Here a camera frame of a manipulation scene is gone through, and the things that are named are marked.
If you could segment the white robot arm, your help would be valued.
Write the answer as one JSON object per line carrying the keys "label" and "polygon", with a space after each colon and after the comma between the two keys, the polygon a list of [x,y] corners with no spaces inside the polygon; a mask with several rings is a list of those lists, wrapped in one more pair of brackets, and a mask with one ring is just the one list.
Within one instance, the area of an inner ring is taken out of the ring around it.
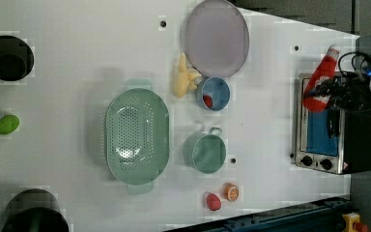
{"label": "white robot arm", "polygon": [[302,105],[314,113],[341,110],[371,117],[371,71],[311,78],[303,90]]}

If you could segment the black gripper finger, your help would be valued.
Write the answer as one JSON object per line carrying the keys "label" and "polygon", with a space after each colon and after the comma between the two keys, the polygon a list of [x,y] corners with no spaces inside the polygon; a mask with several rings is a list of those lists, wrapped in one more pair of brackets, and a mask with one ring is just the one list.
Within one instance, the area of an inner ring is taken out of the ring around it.
{"label": "black gripper finger", "polygon": [[313,88],[309,91],[306,91],[303,95],[305,99],[307,98],[319,98],[319,97],[327,97],[329,95],[328,88]]}
{"label": "black gripper finger", "polygon": [[329,109],[327,114],[328,137],[334,138],[339,135],[340,111]]}

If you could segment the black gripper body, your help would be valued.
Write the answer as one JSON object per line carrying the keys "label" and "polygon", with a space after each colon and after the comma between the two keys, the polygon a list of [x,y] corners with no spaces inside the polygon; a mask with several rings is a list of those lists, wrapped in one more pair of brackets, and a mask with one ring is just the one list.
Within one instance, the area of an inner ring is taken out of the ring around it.
{"label": "black gripper body", "polygon": [[330,108],[345,111],[371,110],[371,91],[367,79],[335,78],[329,95],[328,106]]}

